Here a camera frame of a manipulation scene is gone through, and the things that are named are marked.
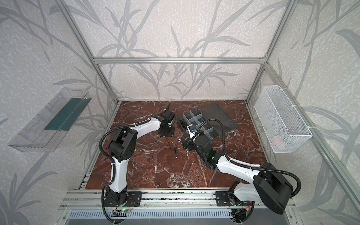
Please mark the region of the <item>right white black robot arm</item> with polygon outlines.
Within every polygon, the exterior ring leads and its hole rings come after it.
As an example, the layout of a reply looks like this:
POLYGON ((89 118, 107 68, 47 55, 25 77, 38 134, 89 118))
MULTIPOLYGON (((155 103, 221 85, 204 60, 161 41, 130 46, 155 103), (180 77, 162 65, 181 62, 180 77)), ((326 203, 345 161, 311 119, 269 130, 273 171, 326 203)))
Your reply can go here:
POLYGON ((240 183, 231 186, 228 196, 234 206, 245 201, 261 202, 271 211, 283 214, 289 199, 301 190, 299 177, 291 172, 278 170, 271 163, 250 164, 229 157, 225 149, 222 152, 215 151, 206 134, 200 132, 208 122, 210 120, 205 120, 199 126, 187 126, 189 139, 182 140, 183 148, 196 151, 208 169, 230 174, 253 186, 249 189, 240 183))

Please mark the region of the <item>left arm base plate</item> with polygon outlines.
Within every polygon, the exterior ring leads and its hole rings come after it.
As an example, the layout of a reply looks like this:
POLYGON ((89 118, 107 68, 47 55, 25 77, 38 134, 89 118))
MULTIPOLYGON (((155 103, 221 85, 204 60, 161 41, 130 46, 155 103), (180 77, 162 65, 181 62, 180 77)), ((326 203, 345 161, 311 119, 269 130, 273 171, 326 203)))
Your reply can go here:
POLYGON ((139 207, 142 199, 141 191, 130 191, 127 193, 121 193, 120 195, 105 193, 104 206, 115 207, 139 207))

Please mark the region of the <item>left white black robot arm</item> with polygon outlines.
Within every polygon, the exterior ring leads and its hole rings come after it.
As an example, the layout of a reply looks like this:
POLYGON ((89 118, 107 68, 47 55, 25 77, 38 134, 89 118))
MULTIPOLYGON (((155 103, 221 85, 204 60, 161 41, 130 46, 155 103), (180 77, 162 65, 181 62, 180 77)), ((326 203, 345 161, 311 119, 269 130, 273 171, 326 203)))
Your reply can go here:
POLYGON ((153 131, 157 131, 161 137, 172 137, 174 118, 172 111, 165 110, 145 121, 114 128, 101 137, 99 150, 111 160, 112 166, 111 179, 106 184, 108 196, 119 203, 126 200, 128 162, 135 152, 137 139, 153 131))

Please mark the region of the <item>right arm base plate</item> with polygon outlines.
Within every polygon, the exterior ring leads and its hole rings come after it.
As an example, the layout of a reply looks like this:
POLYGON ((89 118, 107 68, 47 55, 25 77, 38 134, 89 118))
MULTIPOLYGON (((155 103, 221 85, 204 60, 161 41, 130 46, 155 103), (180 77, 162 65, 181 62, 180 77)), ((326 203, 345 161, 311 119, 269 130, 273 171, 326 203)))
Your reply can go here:
POLYGON ((242 202, 234 194, 228 194, 227 191, 216 191, 212 197, 216 200, 217 206, 248 207, 251 203, 251 201, 242 202))

